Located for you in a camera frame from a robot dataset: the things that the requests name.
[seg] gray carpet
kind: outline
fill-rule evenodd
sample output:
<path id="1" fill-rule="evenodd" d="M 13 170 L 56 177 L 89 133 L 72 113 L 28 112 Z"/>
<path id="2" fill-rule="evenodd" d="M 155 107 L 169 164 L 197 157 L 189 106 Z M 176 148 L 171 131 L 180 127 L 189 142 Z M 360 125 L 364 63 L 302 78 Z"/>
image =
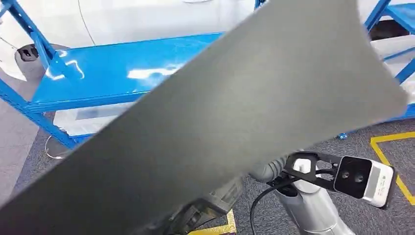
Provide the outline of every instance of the gray carpet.
<path id="1" fill-rule="evenodd" d="M 349 134 L 347 140 L 332 139 L 313 146 L 312 150 L 337 155 L 352 155 L 379 161 L 369 141 L 371 137 L 415 131 L 415 120 L 403 120 L 383 123 Z M 48 135 L 39 131 L 29 152 L 22 172 L 17 180 L 13 193 L 17 193 L 30 182 L 37 179 L 45 171 L 59 163 L 59 160 L 48 158 L 44 153 L 44 144 Z M 385 156 L 400 172 L 400 176 L 415 193 L 415 139 L 384 142 L 379 144 Z M 249 208 L 252 201 L 266 185 L 254 182 L 250 178 L 244 180 L 245 190 L 236 203 L 233 211 L 238 234 L 251 234 L 249 226 Z M 330 193 L 337 206 L 341 218 L 356 234 L 396 234 L 415 232 L 414 208 L 396 187 L 391 207 L 387 211 L 376 209 L 362 202 L 338 193 Z M 298 234 L 293 222 L 288 218 L 281 203 L 273 194 L 263 198 L 255 211 L 255 225 L 258 234 Z M 213 225 L 221 225 L 225 218 L 213 221 Z"/>

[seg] yellow floor marking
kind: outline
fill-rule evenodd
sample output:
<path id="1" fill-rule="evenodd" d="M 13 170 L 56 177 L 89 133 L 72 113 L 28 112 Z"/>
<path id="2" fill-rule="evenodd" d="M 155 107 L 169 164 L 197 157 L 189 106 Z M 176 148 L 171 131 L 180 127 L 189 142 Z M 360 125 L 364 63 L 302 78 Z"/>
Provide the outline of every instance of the yellow floor marking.
<path id="1" fill-rule="evenodd" d="M 400 133 L 400 134 L 393 134 L 393 135 L 387 135 L 387 136 L 377 136 L 370 138 L 370 145 L 372 146 L 373 150 L 379 157 L 380 161 L 383 164 L 391 165 L 389 163 L 388 159 L 386 158 L 385 154 L 383 154 L 382 150 L 379 148 L 378 143 L 381 142 L 387 142 L 387 141 L 397 141 L 397 140 L 403 140 L 408 138 L 415 138 L 415 132 L 406 132 L 406 133 Z M 409 201 L 409 203 L 413 206 L 415 205 L 415 197 L 412 196 L 411 192 L 409 192 L 406 185 L 402 182 L 401 178 L 396 178 L 396 184 L 401 189 L 403 195 L 406 197 L 406 199 Z"/>
<path id="2" fill-rule="evenodd" d="M 196 230 L 189 235 L 219 235 L 219 234 L 227 234 L 227 233 L 236 233 L 236 223 L 235 218 L 233 217 L 233 211 L 229 211 L 229 213 L 226 215 L 228 219 L 227 225 L 222 225 L 214 228 L 208 228 L 208 229 L 202 229 L 202 230 Z"/>

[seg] black mount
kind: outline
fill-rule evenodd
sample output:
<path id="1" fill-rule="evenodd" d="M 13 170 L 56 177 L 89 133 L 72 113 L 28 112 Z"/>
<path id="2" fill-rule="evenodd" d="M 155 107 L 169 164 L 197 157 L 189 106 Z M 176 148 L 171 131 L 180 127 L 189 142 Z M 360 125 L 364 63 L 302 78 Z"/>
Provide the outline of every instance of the black mount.
<path id="1" fill-rule="evenodd" d="M 294 163 L 298 159 L 308 159 L 311 161 L 311 170 L 308 173 L 302 173 L 293 169 Z M 336 177 L 338 166 L 340 164 L 342 157 L 319 153 L 319 152 L 310 152 L 302 151 L 295 152 L 288 156 L 287 163 L 284 167 L 284 170 L 292 176 L 299 177 L 300 179 L 310 182 L 314 185 L 320 186 L 322 188 L 335 191 L 334 190 L 334 178 Z M 331 164 L 331 168 L 316 170 L 316 164 L 318 161 L 323 161 Z M 332 179 L 323 179 L 317 177 L 318 174 L 329 174 L 333 176 Z"/>

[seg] black camera lens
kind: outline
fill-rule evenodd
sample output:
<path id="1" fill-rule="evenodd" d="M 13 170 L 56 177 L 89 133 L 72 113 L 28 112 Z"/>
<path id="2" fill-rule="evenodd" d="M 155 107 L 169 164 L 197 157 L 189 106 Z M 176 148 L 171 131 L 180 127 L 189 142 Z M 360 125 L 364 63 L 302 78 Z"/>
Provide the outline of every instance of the black camera lens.
<path id="1" fill-rule="evenodd" d="M 343 157 L 334 181 L 335 190 L 355 198 L 362 198 L 371 168 L 372 162 L 368 159 Z"/>
<path id="2" fill-rule="evenodd" d="M 350 173 L 348 171 L 343 171 L 342 178 L 347 179 L 347 178 L 349 178 L 349 175 L 350 175 Z"/>
<path id="3" fill-rule="evenodd" d="M 361 182 L 363 182 L 363 180 L 364 180 L 365 178 L 363 177 L 363 175 L 361 175 L 361 174 L 356 174 L 356 176 L 354 177 L 354 181 L 356 182 L 356 183 L 361 183 Z"/>

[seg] gray sheet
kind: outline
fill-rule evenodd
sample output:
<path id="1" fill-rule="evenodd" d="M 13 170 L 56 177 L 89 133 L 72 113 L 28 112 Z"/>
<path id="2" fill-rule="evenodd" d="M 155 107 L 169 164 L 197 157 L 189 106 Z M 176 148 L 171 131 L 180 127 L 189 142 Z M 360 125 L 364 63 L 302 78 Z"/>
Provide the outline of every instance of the gray sheet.
<path id="1" fill-rule="evenodd" d="M 0 232 L 130 233 L 405 107 L 354 1 L 269 1 L 3 207 Z"/>

